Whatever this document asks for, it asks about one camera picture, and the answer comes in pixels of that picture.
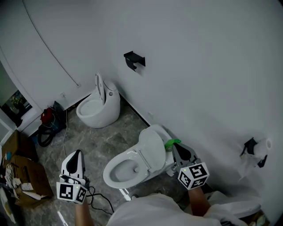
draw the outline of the white sleeve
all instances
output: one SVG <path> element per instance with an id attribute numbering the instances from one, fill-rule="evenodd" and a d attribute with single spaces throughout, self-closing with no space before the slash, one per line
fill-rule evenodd
<path id="1" fill-rule="evenodd" d="M 213 205 L 209 208 L 207 213 L 203 216 L 204 218 L 217 219 L 220 223 L 231 222 L 232 225 L 236 226 L 247 226 L 247 224 L 237 217 L 235 217 L 232 213 L 221 207 L 220 205 Z"/>

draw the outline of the green object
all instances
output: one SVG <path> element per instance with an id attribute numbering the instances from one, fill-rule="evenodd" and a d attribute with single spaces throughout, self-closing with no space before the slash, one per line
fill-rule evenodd
<path id="1" fill-rule="evenodd" d="M 174 143 L 181 143 L 179 139 L 170 139 L 167 141 L 167 143 L 164 145 L 166 151 L 172 151 L 172 145 Z"/>

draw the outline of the white toilet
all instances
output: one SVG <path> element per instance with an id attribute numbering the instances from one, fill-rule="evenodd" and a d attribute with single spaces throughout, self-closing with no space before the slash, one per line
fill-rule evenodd
<path id="1" fill-rule="evenodd" d="M 115 122 L 120 114 L 119 92 L 109 80 L 96 73 L 96 88 L 76 108 L 78 117 L 88 126 L 102 128 Z"/>
<path id="2" fill-rule="evenodd" d="M 103 172 L 105 183 L 113 188 L 130 188 L 168 170 L 175 164 L 172 152 L 164 148 L 169 139 L 157 124 L 144 129 L 136 145 L 108 162 Z"/>

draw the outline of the black cable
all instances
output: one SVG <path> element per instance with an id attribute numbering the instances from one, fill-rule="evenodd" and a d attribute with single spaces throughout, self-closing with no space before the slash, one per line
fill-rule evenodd
<path id="1" fill-rule="evenodd" d="M 51 49 L 48 47 L 47 43 L 44 41 L 43 37 L 41 36 L 39 30 L 37 29 L 36 25 L 34 24 L 33 19 L 31 18 L 31 15 L 27 9 L 26 3 L 24 0 L 22 0 L 23 2 L 23 6 L 25 7 L 25 10 L 27 12 L 28 17 L 31 20 L 32 25 L 34 26 L 36 32 L 38 33 L 38 35 L 40 36 L 41 40 L 43 41 L 43 43 L 45 44 L 45 46 L 47 47 L 47 49 L 49 50 L 49 52 L 51 53 L 51 55 L 55 58 L 55 60 L 58 62 L 58 64 L 63 68 L 63 70 L 67 73 L 67 75 L 71 78 L 71 80 L 73 80 L 73 82 L 77 85 L 80 86 L 78 83 L 76 83 L 76 81 L 72 78 L 72 76 L 67 72 L 67 70 L 63 67 L 63 65 L 59 62 L 59 60 L 55 57 L 55 55 L 51 52 Z"/>
<path id="2" fill-rule="evenodd" d="M 90 195 L 88 195 L 87 197 L 92 197 L 92 201 L 91 201 L 90 203 L 88 203 L 88 205 L 91 205 L 91 207 L 92 207 L 93 209 L 95 209 L 95 210 L 102 210 L 103 212 L 112 215 L 111 213 L 108 213 L 108 212 L 106 212 L 106 211 L 103 210 L 103 209 L 94 208 L 94 207 L 92 206 L 92 202 L 93 202 L 94 196 L 102 196 L 103 198 L 105 198 L 105 199 L 108 201 L 108 203 L 109 203 L 110 206 L 111 206 L 112 211 L 114 212 L 114 209 L 113 209 L 113 207 L 112 207 L 112 204 L 111 204 L 111 202 L 109 201 L 108 198 L 106 198 L 103 194 L 100 194 L 100 193 L 95 194 L 96 189 L 95 189 L 93 186 L 89 186 L 88 192 L 90 193 Z"/>

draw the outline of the clutter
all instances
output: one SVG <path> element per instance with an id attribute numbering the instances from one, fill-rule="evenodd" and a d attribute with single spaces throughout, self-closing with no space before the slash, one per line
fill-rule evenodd
<path id="1" fill-rule="evenodd" d="M 56 101 L 53 107 L 44 109 L 40 117 L 42 124 L 38 128 L 38 144 L 40 146 L 47 147 L 53 137 L 66 128 L 66 116 L 62 106 Z M 42 141 L 42 135 L 48 135 L 48 137 Z"/>
<path id="2" fill-rule="evenodd" d="M 10 154 L 8 154 L 9 152 L 11 153 L 10 159 L 12 159 L 15 155 L 19 155 L 30 158 L 34 162 L 38 161 L 38 156 L 33 142 L 17 130 L 12 133 L 6 143 L 2 146 L 3 168 L 6 168 L 7 164 L 11 161 L 8 160 L 10 156 Z"/>
<path id="3" fill-rule="evenodd" d="M 6 166 L 5 180 L 6 180 L 6 185 L 11 189 L 15 189 L 17 186 L 21 184 L 20 179 L 14 178 L 13 167 L 10 164 Z"/>
<path id="4" fill-rule="evenodd" d="M 16 205 L 34 208 L 53 196 L 42 165 L 17 155 L 12 158 L 11 165 L 14 178 L 21 182 L 20 186 L 15 188 Z"/>

